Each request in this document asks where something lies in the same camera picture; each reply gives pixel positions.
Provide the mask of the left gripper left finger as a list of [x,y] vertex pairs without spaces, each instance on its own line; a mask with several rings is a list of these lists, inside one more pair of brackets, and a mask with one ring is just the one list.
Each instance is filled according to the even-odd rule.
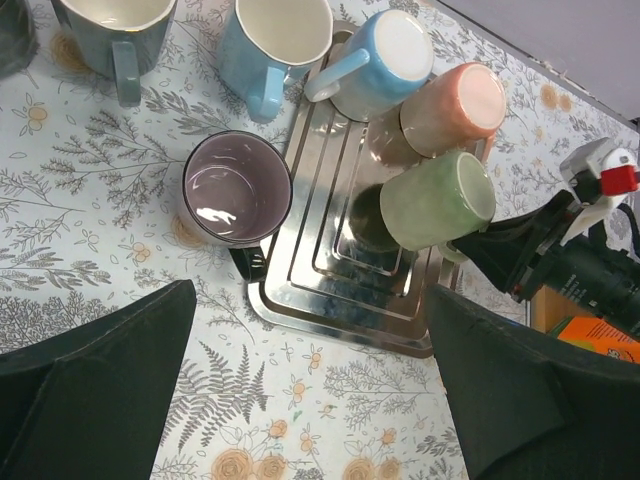
[[174,281],[2,355],[2,478],[149,478],[195,309]]

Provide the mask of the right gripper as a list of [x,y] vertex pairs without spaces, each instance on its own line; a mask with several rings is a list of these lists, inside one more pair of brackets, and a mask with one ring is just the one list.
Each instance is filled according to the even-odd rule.
[[561,239],[583,211],[568,192],[527,214],[454,241],[491,284],[515,300],[547,286],[627,335],[639,333],[639,263],[606,245],[604,229]]

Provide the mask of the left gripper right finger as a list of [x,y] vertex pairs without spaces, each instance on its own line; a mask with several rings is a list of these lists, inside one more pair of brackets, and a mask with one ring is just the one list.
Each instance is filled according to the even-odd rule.
[[638,478],[638,365],[544,335],[441,285],[423,300],[470,478]]

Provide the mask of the green mug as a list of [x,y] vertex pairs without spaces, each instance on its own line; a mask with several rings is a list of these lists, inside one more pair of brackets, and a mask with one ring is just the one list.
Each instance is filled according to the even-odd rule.
[[481,162],[464,151],[427,159],[388,180],[379,204],[390,236],[413,252],[477,232],[496,212],[491,179]]

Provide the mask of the purple mug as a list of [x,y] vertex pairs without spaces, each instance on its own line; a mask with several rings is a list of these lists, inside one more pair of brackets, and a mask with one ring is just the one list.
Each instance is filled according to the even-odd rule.
[[199,240],[229,250],[248,283],[266,279],[260,242],[287,218],[293,182],[283,156],[250,132],[229,130],[200,142],[185,162],[177,215]]

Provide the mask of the light blue faceted mug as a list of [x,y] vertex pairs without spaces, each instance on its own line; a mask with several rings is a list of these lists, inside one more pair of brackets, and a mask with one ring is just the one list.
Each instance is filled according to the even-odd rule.
[[269,123],[285,90],[328,52],[332,35],[325,0],[236,0],[216,50],[218,76],[252,121]]

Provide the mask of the dark grey mug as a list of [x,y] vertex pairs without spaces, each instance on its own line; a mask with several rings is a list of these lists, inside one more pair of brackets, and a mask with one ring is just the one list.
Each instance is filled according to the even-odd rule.
[[159,60],[177,1],[60,0],[52,6],[84,63],[114,81],[119,104],[139,106],[140,77]]

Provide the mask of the dark teal mug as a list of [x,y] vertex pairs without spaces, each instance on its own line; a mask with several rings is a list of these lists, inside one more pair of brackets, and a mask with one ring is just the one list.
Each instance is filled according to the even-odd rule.
[[36,27],[24,0],[1,2],[1,78],[5,79],[29,66],[38,49]]

